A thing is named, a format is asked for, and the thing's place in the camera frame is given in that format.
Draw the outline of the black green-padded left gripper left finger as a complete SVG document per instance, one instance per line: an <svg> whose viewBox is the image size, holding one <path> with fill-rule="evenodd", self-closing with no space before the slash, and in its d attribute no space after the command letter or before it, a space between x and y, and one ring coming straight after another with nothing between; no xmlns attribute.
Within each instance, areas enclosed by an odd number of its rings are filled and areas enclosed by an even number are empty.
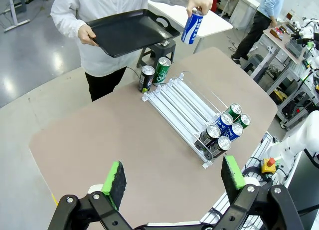
<svg viewBox="0 0 319 230"><path fill-rule="evenodd" d="M100 191L78 198L64 195L53 214L49 230L86 230L99 222L105 230L130 230L132 227L119 213L126 188L123 164L114 162Z"/></svg>

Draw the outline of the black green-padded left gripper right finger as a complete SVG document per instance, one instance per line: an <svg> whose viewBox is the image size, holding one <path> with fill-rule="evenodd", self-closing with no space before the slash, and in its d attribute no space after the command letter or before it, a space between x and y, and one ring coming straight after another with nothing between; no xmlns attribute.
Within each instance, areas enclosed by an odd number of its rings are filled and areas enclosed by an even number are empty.
<svg viewBox="0 0 319 230"><path fill-rule="evenodd" d="M230 207L215 225L216 230L240 230L248 216L258 216L267 230L303 230L290 193L283 185L268 189L245 183L234 156L223 157L221 178Z"/></svg>

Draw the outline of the person's left hand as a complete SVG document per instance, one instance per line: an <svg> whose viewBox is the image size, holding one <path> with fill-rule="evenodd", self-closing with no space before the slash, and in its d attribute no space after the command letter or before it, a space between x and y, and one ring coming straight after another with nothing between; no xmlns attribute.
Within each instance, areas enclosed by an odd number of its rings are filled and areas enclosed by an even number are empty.
<svg viewBox="0 0 319 230"><path fill-rule="evenodd" d="M194 8L199 9L203 15L207 15L212 8L213 0L188 0L186 11L189 17L192 16Z"/></svg>

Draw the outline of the person's right hand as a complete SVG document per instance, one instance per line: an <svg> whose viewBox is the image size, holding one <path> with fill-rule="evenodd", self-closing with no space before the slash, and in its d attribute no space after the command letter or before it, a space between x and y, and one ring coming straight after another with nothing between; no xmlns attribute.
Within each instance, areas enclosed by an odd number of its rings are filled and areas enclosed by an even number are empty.
<svg viewBox="0 0 319 230"><path fill-rule="evenodd" d="M78 38L80 39L82 44L88 44L91 46L98 46L98 44L94 41L96 35L92 31L91 27L87 24L82 25L78 30Z"/></svg>

